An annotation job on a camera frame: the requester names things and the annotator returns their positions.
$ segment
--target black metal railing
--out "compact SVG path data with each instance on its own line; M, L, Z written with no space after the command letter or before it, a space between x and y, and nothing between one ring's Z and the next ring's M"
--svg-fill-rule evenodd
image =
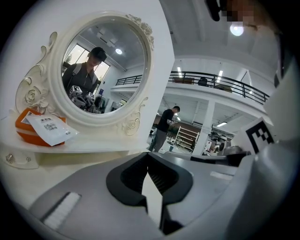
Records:
M116 86L125 84L134 84L141 82L142 75L118 79ZM177 72L172 71L169 77L170 83L192 84L209 88L215 88L238 94L243 98L249 98L260 104L264 104L269 98L266 93L246 84L236 81L229 77L218 76L215 74L199 72Z
M140 83L141 79L142 79L142 75L121 78L121 79L118 79L116 86L124 85L124 84Z

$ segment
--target backpack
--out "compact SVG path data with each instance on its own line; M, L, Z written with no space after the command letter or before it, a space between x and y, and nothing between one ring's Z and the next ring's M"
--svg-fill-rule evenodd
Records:
M76 66L75 66L75 68L74 68L74 70L73 70L73 73L72 73L72 77L71 77L71 79L70 79L70 81L69 81L67 87L69 87L69 84L70 84L70 82L72 81L73 77L74 77L76 74L79 73L79 71L80 71L80 69L81 69L81 66L82 66L81 63L76 63ZM94 77L93 77L93 85L94 85L94 83L96 82L96 80L97 80L97 76L96 76L96 74L94 73Z

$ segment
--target dark shirt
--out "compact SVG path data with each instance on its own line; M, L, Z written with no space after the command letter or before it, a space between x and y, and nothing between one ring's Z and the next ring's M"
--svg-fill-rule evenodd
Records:
M62 77L62 83L64 84L66 93L69 95L72 86L80 87L83 96L87 95L89 92L93 93L98 84L98 79L93 84L94 70L91 70L90 73L88 73L86 63L83 63L80 71L73 76L72 74L75 67L76 64L69 66Z
M157 129L167 133L169 129L169 124L167 124L167 120L172 120L173 116L174 113L171 109L165 110L163 115L160 118Z

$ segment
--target white wall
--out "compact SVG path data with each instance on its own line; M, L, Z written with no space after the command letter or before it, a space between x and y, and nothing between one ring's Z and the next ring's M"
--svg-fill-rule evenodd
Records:
M275 90L274 82L270 82L252 71L249 71L249 74L251 77L252 86L254 88L257 88L258 90L268 94L269 96L272 95Z
M220 62L228 62L242 68L249 69L261 76L271 80L274 77L276 68L257 58L237 50L234 47L216 45L210 42L180 43L174 46L174 53L177 58L203 58Z
M202 72L218 75L223 70L223 76L236 79L242 67L224 61L201 59L201 58L176 58L172 71L177 71L181 67L182 71Z
M27 72L40 61L41 46L49 44L51 33L64 34L78 19L105 10L140 17L153 31L153 71L145 93L149 99L142 108L140 128L134 136L146 142L174 63L171 36L159 0L64 0L37 3L16 26L1 53L0 102L5 104L0 109L0 119L8 116L9 109L14 108L17 88ZM112 71L111 74L115 76L111 79L118 78L116 72Z
M132 69L127 70L126 72L123 72L120 78L125 78L125 77L132 77L132 76L137 76L137 75L142 75L144 71L144 65L134 67Z

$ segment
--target printed label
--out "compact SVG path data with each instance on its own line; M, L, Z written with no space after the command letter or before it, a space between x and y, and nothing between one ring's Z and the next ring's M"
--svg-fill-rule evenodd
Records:
M31 115L33 115L33 113L28 112L21 122L31 125L30 122L28 122L28 120L26 119L27 116L31 116Z
M44 125L44 128L47 131L52 131L52 130L57 129L57 126L55 125L55 123L49 123L49 124Z
M51 118L42 118L41 122L47 122L47 121L50 121L50 120L52 120L52 119Z

